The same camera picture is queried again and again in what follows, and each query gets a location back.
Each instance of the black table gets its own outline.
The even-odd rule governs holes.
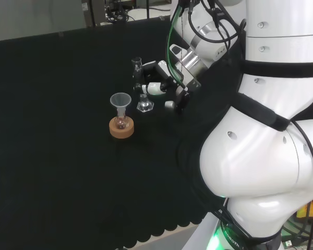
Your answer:
[[[202,220],[178,152],[201,184],[200,146],[239,71],[217,64],[182,116],[165,112],[170,96],[139,113],[130,59],[164,59],[168,29],[150,19],[0,42],[0,250],[133,247]],[[116,92],[133,97],[124,141],[109,134]]]

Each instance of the green cable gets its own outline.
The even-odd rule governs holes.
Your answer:
[[[180,83],[180,85],[182,85],[182,81],[181,79],[177,76],[177,74],[174,72],[174,69],[172,67],[172,64],[171,64],[171,60],[170,60],[170,57],[169,57],[169,42],[170,42],[170,39],[171,39],[171,35],[172,35],[172,32],[173,32],[173,28],[174,28],[174,24],[175,22],[177,21],[178,19],[178,16],[179,14],[181,13],[181,7],[178,7],[176,13],[175,13],[175,17],[174,17],[174,20],[172,22],[172,25],[171,25],[171,28],[169,30],[169,35],[168,35],[168,40],[167,40],[167,63],[169,65],[169,69],[171,70],[171,74],[172,74],[172,77],[178,82]]]

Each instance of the plastic funnel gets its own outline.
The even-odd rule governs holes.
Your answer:
[[[125,109],[131,103],[131,96],[126,93],[116,93],[110,97],[110,103],[117,108],[118,116],[125,116]]]

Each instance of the yellow object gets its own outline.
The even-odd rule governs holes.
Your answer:
[[[302,219],[306,217],[306,212],[307,212],[307,205],[302,207],[301,209],[299,209],[297,211],[297,218],[298,219]],[[311,202],[311,207],[309,209],[309,217],[312,218],[313,217],[313,202]]]

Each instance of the glass flask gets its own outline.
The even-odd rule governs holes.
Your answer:
[[[125,116],[126,107],[131,103],[131,96],[126,93],[116,93],[110,97],[110,103],[117,108],[117,117],[114,120],[118,129],[126,129],[130,125],[129,119]]]

